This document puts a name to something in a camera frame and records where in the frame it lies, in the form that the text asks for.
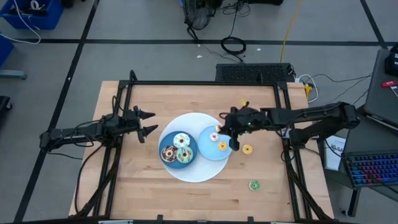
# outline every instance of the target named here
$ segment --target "gray floor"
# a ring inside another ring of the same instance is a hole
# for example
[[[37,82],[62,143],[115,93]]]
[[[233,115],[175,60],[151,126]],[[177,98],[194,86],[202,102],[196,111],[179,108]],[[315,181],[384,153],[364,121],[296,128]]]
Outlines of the gray floor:
[[[254,5],[251,15],[236,19],[234,36],[246,40],[283,40],[297,0],[281,6]],[[397,41],[396,0],[367,0],[386,41]],[[79,39],[93,0],[66,9],[57,28],[40,31],[45,39]],[[222,13],[198,33],[201,39],[222,39],[231,29],[233,16]],[[14,30],[0,19],[0,30],[14,38],[33,38],[26,30]],[[174,0],[101,0],[88,34],[89,39],[180,40],[190,39],[183,23],[183,12]],[[304,0],[289,40],[377,41],[357,0]],[[39,134],[53,115],[61,88],[77,44],[15,44],[16,48],[2,69],[23,70],[27,80],[0,79],[0,95],[12,97],[14,108],[0,132],[0,222],[11,222],[18,208],[39,152]],[[219,45],[210,50],[223,53]],[[335,80],[371,73],[379,47],[293,46],[285,49],[285,62],[298,74],[324,73]],[[248,45],[247,63],[278,62],[281,46]],[[103,80],[127,79],[134,69],[140,80],[214,80],[217,63],[231,61],[209,54],[195,44],[85,44],[67,99],[57,124],[67,128],[90,120]],[[335,101],[335,97],[355,82],[332,83],[316,77],[319,99],[310,106]],[[361,82],[338,100],[353,103],[367,89]],[[356,103],[362,105],[364,98]],[[59,149],[73,156],[83,151],[71,146]],[[25,221],[63,218],[68,215],[80,161],[47,156],[30,201]],[[361,194],[356,218],[344,217],[350,189],[328,181],[335,217],[357,223],[398,223],[394,211],[398,203],[372,190]]]

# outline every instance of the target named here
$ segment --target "yellow cable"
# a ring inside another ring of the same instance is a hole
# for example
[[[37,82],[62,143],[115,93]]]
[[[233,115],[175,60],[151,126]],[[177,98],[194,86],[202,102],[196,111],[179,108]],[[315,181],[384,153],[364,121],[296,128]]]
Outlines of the yellow cable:
[[[296,5],[296,8],[294,9],[294,13],[293,13],[292,20],[290,21],[289,28],[288,28],[287,31],[286,31],[286,35],[285,35],[285,39],[284,39],[284,44],[283,44],[283,46],[282,46],[282,52],[280,53],[280,61],[279,61],[279,63],[282,63],[282,59],[283,59],[283,57],[284,57],[284,52],[285,52],[286,40],[287,40],[287,37],[289,36],[290,30],[291,30],[292,27],[293,27],[293,22],[294,22],[294,20],[296,19],[296,15],[297,15],[297,12],[298,12],[299,9],[300,9],[301,2],[302,2],[302,0],[298,0],[298,1],[297,1],[297,5]]]

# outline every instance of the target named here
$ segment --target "light blue plate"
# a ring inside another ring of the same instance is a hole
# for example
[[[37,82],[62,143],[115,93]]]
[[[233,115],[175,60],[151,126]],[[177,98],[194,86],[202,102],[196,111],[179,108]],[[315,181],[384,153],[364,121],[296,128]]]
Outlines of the light blue plate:
[[[219,134],[218,141],[213,142],[210,140],[210,134],[214,132],[216,132],[215,126],[205,128],[199,135],[198,147],[201,154],[207,159],[217,161],[225,159],[231,154],[232,149],[229,147],[229,139],[231,139],[231,137]],[[228,145],[227,150],[221,151],[218,149],[218,143],[221,141],[224,141]]]
[[[190,148],[192,149],[193,157],[192,157],[192,160],[189,161],[189,162],[186,163],[186,164],[183,164],[183,163],[179,162],[177,159],[174,160],[173,162],[165,162],[165,161],[163,161],[162,156],[161,156],[162,150],[163,150],[164,147],[166,147],[166,146],[173,146],[173,138],[174,138],[174,136],[175,136],[176,134],[178,134],[178,133],[187,134],[187,135],[189,136],[189,138],[191,139],[191,140],[190,140],[190,144],[189,144],[188,147],[190,147]],[[183,132],[183,131],[174,131],[174,132],[172,132],[172,133],[166,135],[166,136],[161,140],[161,142],[160,142],[160,144],[159,144],[159,159],[160,159],[166,166],[171,167],[171,168],[174,168],[174,169],[181,169],[181,168],[184,168],[184,167],[189,166],[189,164],[191,164],[191,163],[195,160],[195,158],[197,157],[197,153],[198,153],[198,144],[197,144],[197,142],[196,142],[195,139],[192,137],[192,135],[190,135],[190,134],[188,134],[188,133],[186,133],[186,132]]]

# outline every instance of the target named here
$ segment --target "wooden tabletop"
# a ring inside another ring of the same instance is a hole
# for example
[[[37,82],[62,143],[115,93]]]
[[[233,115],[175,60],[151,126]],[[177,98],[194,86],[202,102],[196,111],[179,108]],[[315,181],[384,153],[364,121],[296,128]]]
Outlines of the wooden tabletop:
[[[116,95],[117,86],[118,82],[103,82],[94,119],[112,113],[111,98]],[[308,107],[302,84],[289,83],[288,88],[292,109]],[[252,108],[275,107],[274,92],[268,86],[133,86],[130,107],[138,105],[143,111],[155,112],[156,116],[144,120],[142,125],[159,127],[144,144],[139,143],[135,133],[125,135],[111,218],[154,220],[163,215],[165,220],[246,221],[252,216],[255,221],[294,221],[285,164],[280,159],[282,141],[275,132],[258,131],[240,136],[241,145],[252,145],[253,153],[233,152],[225,168],[205,182],[182,182],[172,177],[159,159],[159,136],[171,120],[185,113],[200,112],[222,122],[218,114],[228,112],[231,106],[240,107],[242,100],[249,101]],[[307,125],[297,124],[296,128]],[[314,141],[309,141],[307,147],[318,150]],[[85,157],[94,149],[87,148]],[[325,213],[333,217],[319,156],[308,151],[300,153],[308,191]],[[103,155],[104,150],[100,150],[83,169],[79,208],[98,186]],[[258,192],[248,187],[254,179],[261,184]],[[107,196],[106,189],[102,213]],[[304,218],[298,190],[297,198]],[[75,213],[73,206],[70,213]]]

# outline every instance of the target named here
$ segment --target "blue bin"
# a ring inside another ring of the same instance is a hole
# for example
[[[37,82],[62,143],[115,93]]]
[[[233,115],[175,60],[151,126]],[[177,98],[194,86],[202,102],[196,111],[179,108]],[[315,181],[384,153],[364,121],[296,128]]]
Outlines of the blue bin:
[[[9,40],[0,36],[0,67],[7,59],[13,48],[14,46]]]
[[[16,0],[18,7],[21,8],[26,4],[30,5],[30,0]],[[21,14],[23,20],[32,28],[35,29],[35,26],[39,29],[43,30],[52,30],[54,29],[63,12],[63,6],[61,5],[60,0],[36,0],[39,5],[45,4],[47,6],[47,16],[31,16],[30,20],[29,16]],[[7,0],[5,5],[0,10],[0,17],[3,17],[10,23],[11,26],[15,29],[28,29],[28,27],[21,21],[18,15],[10,15],[8,14],[12,6],[14,5],[14,0]]]

